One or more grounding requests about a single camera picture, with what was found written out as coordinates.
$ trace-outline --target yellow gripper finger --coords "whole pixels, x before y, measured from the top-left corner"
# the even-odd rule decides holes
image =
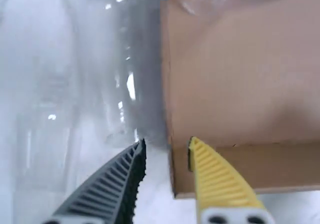
[[[196,137],[189,143],[188,166],[194,172],[198,223],[274,223],[245,179]]]

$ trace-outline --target white surface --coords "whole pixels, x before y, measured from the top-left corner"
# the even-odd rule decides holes
[[[2,223],[29,224],[54,211],[64,198],[61,193],[22,194],[23,214],[14,213],[15,118],[30,100],[34,57],[58,57],[72,61],[70,24],[60,0],[8,0],[0,23],[0,220]],[[79,185],[104,162],[121,151],[107,148],[92,138],[93,124],[83,120],[84,134]],[[194,224],[194,200],[174,200],[169,182],[167,148],[164,143],[148,143],[147,175],[141,183],[134,222],[137,224]],[[279,224],[320,223],[320,192],[263,195],[261,199]]]

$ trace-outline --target cardboard edge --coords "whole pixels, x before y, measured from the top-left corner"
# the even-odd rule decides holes
[[[261,188],[255,189],[255,193],[259,194],[275,194],[275,193],[290,193],[290,192],[307,192],[320,189],[320,185],[308,187],[282,187],[282,188]],[[195,199],[195,193],[177,193],[175,199]]]
[[[165,120],[166,120],[166,131],[167,140],[170,145],[170,150],[168,154],[168,162],[170,169],[170,184],[171,190],[174,198],[176,198],[176,185],[175,185],[175,163],[173,159],[173,149],[172,149],[172,115],[171,115],[171,99],[170,99],[170,44],[169,44],[169,29],[168,29],[168,3],[166,1],[161,2],[161,54],[162,54],[162,86],[163,86],[163,96],[164,96],[164,107],[165,107]]]

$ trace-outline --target brown cardboard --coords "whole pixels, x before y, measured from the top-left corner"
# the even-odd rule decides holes
[[[320,187],[319,7],[279,0],[213,22],[169,2],[163,83],[178,197],[194,192],[190,136],[258,191]]]

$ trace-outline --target mounting hole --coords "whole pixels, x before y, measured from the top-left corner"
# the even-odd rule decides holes
[[[226,224],[227,223],[226,219],[221,216],[209,217],[208,221],[209,221],[209,223],[212,223],[212,224]]]
[[[58,222],[58,221],[48,221],[48,222],[46,222],[44,224],[60,224],[60,222]]]
[[[248,217],[248,223],[250,223],[250,224],[266,224],[262,218],[256,217],[256,216]]]

